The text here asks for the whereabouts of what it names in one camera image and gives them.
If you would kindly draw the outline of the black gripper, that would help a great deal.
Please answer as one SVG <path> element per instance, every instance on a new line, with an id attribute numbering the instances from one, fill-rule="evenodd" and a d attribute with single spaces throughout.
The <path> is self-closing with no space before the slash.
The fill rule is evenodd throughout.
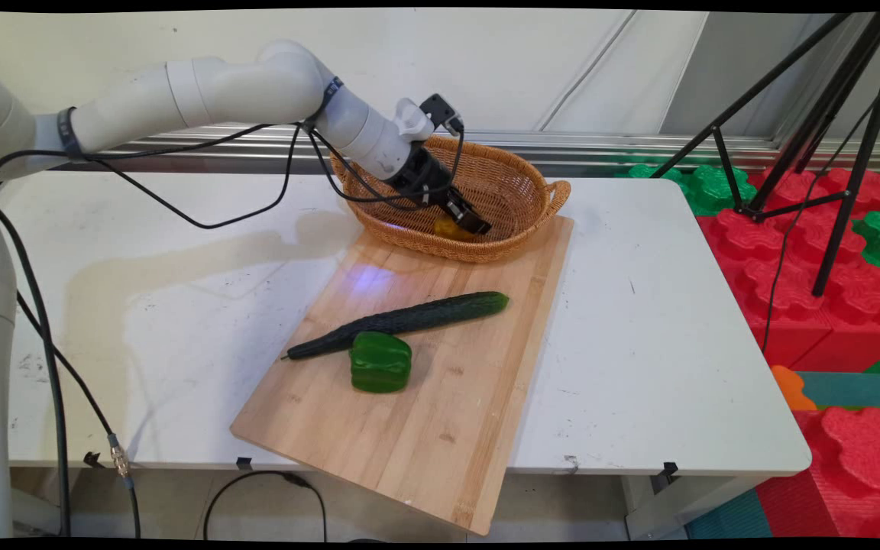
<path id="1" fill-rule="evenodd" d="M 412 145 L 400 170 L 390 178 L 390 185 L 413 205 L 438 206 L 454 220 L 455 225 L 472 235 L 485 235 L 491 224 L 475 212 L 474 206 L 462 197 L 451 197 L 454 171 L 437 159 L 423 145 Z"/>

